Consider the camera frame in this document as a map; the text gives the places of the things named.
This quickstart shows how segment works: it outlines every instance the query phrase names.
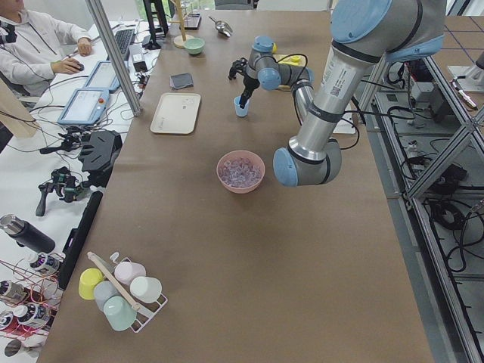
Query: bowl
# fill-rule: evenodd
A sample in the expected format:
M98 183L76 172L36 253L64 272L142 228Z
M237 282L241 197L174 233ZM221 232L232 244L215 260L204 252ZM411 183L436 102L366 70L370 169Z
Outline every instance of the bowl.
M201 38L190 38L185 42L185 49L191 55L200 54L205 46L205 41Z
M264 179L265 165L259 155L248 150L236 150L219 160L216 172L224 188L233 193L245 194L260 185Z

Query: person's hand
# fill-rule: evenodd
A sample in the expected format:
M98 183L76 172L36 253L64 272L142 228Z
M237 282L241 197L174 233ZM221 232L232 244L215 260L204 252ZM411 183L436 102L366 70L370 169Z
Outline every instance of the person's hand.
M66 58L51 63L51 68L54 73L74 74L80 72L80 63L74 58Z
M92 52L91 40L88 38L81 38L77 41L77 50L83 57L90 55Z

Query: keyboard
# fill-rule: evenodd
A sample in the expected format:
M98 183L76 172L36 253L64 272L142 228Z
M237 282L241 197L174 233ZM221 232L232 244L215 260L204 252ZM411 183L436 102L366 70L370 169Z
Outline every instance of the keyboard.
M116 43L118 44L119 51L121 52L121 58L127 61L129 58L129 46L133 42L135 37L135 29L121 29L114 35Z

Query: metal scoop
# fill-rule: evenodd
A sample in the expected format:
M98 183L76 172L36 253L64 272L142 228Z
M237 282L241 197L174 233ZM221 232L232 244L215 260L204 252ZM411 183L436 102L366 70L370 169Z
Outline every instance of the metal scoop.
M230 38L232 33L233 33L233 30L232 28L230 27L230 25L228 25L228 23L226 23L225 21L223 20L217 20L217 19L214 19L213 17L209 16L210 19L212 19L212 21L215 23L215 29L217 29L217 31L221 34L223 34L224 36L226 36L227 38Z

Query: person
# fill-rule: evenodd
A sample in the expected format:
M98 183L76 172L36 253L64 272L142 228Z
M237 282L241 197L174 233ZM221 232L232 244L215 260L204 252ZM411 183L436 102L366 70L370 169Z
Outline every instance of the person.
M15 26L17 39L0 46L0 72L31 96L40 96L56 73L82 70L77 60L65 58L61 45L77 44L80 55L91 54L89 34L79 26L46 13L25 9L23 0L0 0L0 21ZM0 35L7 31L0 28Z

